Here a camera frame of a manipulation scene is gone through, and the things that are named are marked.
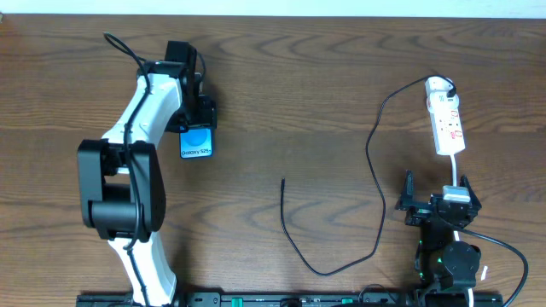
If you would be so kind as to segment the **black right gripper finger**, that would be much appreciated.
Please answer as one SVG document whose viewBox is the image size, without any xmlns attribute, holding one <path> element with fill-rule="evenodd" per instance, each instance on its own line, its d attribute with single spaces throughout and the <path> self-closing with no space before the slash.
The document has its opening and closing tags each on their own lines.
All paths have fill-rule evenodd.
<svg viewBox="0 0 546 307">
<path fill-rule="evenodd" d="M 406 171 L 404 185 L 400 193 L 398 203 L 409 204 L 414 199 L 413 172 Z"/>
<path fill-rule="evenodd" d="M 475 208 L 475 209 L 481 209 L 482 205 L 481 205 L 477 195 L 475 194 L 475 192 L 471 188 L 470 182 L 468 181 L 468 177 L 466 175 L 461 176 L 460 186 L 464 187 L 464 188 L 466 188 L 468 190 L 469 197 L 470 197 L 470 203 L 472 204 L 472 207 Z"/>
</svg>

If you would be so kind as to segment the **blue Samsung Galaxy smartphone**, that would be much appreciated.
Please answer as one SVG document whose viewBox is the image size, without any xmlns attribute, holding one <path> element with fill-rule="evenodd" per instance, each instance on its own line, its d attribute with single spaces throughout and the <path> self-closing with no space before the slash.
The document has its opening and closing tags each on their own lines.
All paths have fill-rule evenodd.
<svg viewBox="0 0 546 307">
<path fill-rule="evenodd" d="M 205 158 L 213 154 L 213 133 L 210 128 L 180 133 L 179 141 L 182 159 Z"/>
</svg>

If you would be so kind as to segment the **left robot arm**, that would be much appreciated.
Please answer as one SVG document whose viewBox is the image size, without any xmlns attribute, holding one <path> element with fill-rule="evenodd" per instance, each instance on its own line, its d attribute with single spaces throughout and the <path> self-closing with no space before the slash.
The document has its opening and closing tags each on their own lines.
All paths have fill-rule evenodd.
<svg viewBox="0 0 546 307">
<path fill-rule="evenodd" d="M 118 254 L 131 282 L 127 294 L 80 294 L 78 306 L 183 306 L 185 297 L 166 259 L 160 228 L 166 190 L 157 149 L 179 135 L 183 159 L 212 155 L 217 104 L 203 93 L 205 61 L 188 42 L 170 41 L 162 60 L 137 55 L 112 33 L 104 38 L 132 58 L 136 91 L 114 126 L 78 146 L 78 185 L 84 225 Z"/>
</svg>

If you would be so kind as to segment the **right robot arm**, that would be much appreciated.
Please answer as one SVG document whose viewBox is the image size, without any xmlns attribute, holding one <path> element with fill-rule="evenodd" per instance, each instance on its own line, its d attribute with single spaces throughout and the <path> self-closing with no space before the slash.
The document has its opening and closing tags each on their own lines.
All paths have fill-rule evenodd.
<svg viewBox="0 0 546 307">
<path fill-rule="evenodd" d="M 413 173 L 407 171 L 396 208 L 406 212 L 406 225 L 420 229 L 415 270 L 420 274 L 421 288 L 415 290 L 415 303 L 447 304 L 447 297 L 454 295 L 460 306 L 472 306 L 481 250 L 455 236 L 482 208 L 468 178 L 461 177 L 457 186 L 443 186 L 440 194 L 421 202 L 415 199 Z"/>
</svg>

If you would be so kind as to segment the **white USB charger plug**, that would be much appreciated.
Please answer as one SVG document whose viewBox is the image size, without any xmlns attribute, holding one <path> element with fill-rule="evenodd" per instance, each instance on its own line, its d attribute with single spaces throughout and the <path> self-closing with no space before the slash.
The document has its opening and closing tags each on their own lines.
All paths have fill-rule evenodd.
<svg viewBox="0 0 546 307">
<path fill-rule="evenodd" d="M 445 92 L 451 98 L 456 95 L 456 86 L 450 78 L 433 75 L 425 82 L 427 96 L 430 96 L 435 91 Z"/>
</svg>

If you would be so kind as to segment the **white power strip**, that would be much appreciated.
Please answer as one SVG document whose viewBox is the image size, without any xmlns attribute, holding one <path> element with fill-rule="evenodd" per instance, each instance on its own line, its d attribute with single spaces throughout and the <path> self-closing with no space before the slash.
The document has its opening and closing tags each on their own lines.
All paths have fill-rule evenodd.
<svg viewBox="0 0 546 307">
<path fill-rule="evenodd" d="M 459 97 L 448 97 L 446 92 L 434 91 L 427 97 L 436 153 L 449 156 L 465 149 L 459 114 Z"/>
</svg>

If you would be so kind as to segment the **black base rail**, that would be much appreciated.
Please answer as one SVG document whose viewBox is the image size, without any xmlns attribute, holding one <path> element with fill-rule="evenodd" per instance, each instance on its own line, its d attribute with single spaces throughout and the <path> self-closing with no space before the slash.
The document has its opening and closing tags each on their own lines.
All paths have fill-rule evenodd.
<svg viewBox="0 0 546 307">
<path fill-rule="evenodd" d="M 492 293 L 474 293 L 473 306 L 503 306 L 502 296 Z M 75 306 L 143 306 L 132 301 L 132 294 L 83 294 L 76 298 Z M 222 294 L 212 292 L 185 293 L 175 296 L 173 302 L 163 306 L 179 307 L 326 307 L 326 306 L 469 306 L 464 294 L 429 293 L 423 300 L 410 294 Z"/>
</svg>

